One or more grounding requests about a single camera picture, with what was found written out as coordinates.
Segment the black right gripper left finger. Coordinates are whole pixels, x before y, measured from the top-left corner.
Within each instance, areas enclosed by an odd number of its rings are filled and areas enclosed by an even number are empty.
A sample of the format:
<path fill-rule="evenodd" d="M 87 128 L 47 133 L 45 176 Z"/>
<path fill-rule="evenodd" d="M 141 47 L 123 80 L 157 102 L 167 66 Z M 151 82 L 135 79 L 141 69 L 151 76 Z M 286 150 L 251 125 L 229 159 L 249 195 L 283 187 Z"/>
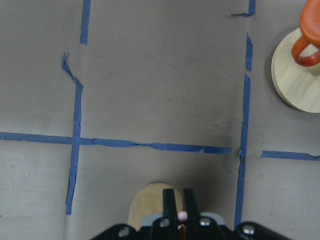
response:
<path fill-rule="evenodd" d="M 178 220 L 174 189 L 164 189 L 162 192 L 162 196 L 162 225 L 170 225 L 172 221 Z"/>

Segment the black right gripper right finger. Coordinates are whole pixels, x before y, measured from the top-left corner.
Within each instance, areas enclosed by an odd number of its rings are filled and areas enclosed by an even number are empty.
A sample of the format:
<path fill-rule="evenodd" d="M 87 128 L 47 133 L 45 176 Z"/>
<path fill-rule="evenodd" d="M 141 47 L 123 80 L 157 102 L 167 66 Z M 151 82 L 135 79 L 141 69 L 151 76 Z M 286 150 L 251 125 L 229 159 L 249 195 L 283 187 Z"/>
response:
<path fill-rule="evenodd" d="M 184 210 L 187 213 L 187 219 L 184 221 L 184 223 L 188 225 L 199 225 L 201 215 L 195 193 L 192 189 L 183 189 L 183 204 Z"/>

